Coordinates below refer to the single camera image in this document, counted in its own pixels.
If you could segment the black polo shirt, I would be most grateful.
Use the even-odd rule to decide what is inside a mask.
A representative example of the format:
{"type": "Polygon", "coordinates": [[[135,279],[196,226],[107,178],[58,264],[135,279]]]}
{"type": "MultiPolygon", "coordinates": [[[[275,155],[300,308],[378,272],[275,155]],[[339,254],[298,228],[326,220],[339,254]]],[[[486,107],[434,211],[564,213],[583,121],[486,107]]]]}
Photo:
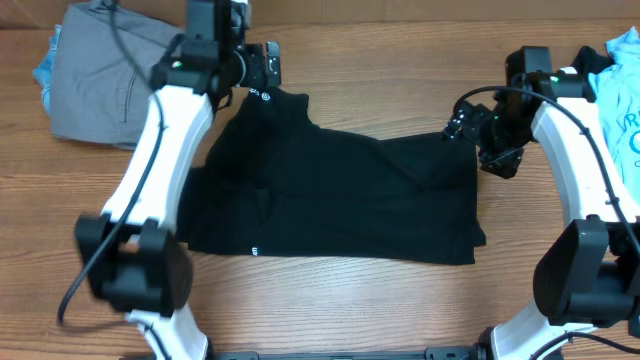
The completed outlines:
{"type": "Polygon", "coordinates": [[[181,242],[216,255],[474,262],[486,236],[473,145],[324,129],[308,105],[305,94],[248,92],[187,176],[181,242]]]}

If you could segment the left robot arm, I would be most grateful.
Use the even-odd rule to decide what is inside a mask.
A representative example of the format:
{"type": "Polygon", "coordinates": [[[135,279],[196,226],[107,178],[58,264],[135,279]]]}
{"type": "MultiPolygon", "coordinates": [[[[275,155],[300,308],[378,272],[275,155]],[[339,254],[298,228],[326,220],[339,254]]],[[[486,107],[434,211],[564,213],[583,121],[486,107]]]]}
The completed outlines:
{"type": "Polygon", "coordinates": [[[281,82],[279,45],[247,43],[250,25],[246,1],[188,3],[185,31],[141,73],[148,113],[119,186],[99,216],[75,225],[77,282],[136,325],[157,359],[213,355],[188,304],[193,266],[177,213],[195,152],[234,89],[281,82]]]}

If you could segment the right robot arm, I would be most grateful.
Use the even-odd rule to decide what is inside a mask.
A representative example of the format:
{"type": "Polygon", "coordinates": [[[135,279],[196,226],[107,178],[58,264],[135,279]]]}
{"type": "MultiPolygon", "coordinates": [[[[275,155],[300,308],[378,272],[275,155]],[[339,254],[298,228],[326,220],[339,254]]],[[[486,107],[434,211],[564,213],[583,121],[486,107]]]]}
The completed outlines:
{"type": "Polygon", "coordinates": [[[639,333],[639,207],[608,152],[592,87],[571,68],[555,70],[545,47],[505,61],[495,106],[454,105],[443,136],[478,149],[485,172],[509,179],[528,143],[538,143],[560,194],[564,231],[538,262],[533,297],[471,346],[430,347],[429,359],[558,359],[563,345],[596,340],[625,323],[639,333]]]}

